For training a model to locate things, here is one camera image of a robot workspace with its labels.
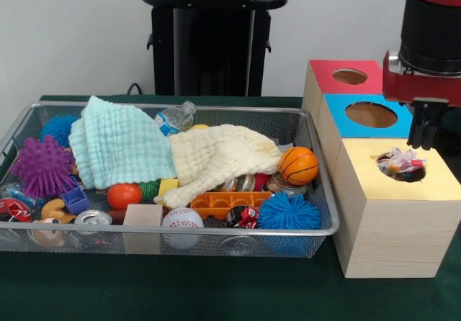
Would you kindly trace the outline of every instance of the purple spiky ball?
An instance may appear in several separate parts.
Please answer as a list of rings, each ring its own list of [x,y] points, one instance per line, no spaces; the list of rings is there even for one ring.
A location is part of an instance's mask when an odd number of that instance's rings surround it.
[[[29,137],[19,151],[12,173],[24,182],[24,193],[31,197],[60,196],[73,186],[74,158],[52,136],[43,142]]]

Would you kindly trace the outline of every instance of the orange ball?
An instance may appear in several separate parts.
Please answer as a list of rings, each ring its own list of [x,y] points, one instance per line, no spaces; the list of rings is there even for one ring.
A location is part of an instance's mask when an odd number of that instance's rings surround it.
[[[309,148],[290,148],[280,159],[279,172],[288,183],[303,186],[317,176],[317,157]]]
[[[113,209],[127,209],[129,204],[139,204],[142,198],[137,184],[116,184],[107,192],[107,201]]]

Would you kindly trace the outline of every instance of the toy basketball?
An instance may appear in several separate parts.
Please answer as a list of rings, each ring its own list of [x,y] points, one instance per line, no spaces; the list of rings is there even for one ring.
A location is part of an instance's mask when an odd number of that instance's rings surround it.
[[[279,172],[288,183],[302,186],[317,176],[317,157],[306,147],[293,147],[280,159]]]

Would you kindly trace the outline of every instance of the green yarn ball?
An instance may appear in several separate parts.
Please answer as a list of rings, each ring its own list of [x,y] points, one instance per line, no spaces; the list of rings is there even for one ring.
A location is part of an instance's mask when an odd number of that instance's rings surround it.
[[[160,187],[160,180],[148,183],[139,183],[139,188],[143,195],[143,202],[152,202],[153,198],[158,195],[158,188]]]

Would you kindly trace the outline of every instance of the blue koosh ball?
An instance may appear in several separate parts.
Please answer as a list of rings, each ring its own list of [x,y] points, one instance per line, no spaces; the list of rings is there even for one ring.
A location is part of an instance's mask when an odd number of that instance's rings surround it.
[[[321,227],[320,210],[303,195],[275,194],[261,205],[258,225],[261,229],[317,230]]]
[[[58,141],[60,146],[69,147],[69,135],[71,134],[72,123],[78,119],[77,116],[71,114],[54,116],[42,129],[40,142],[43,142],[45,136],[51,135]]]
[[[261,205],[258,225],[261,229],[318,230],[321,214],[302,195],[275,194]],[[283,257],[309,256],[314,244],[312,237],[304,236],[264,236],[263,241],[271,252]]]

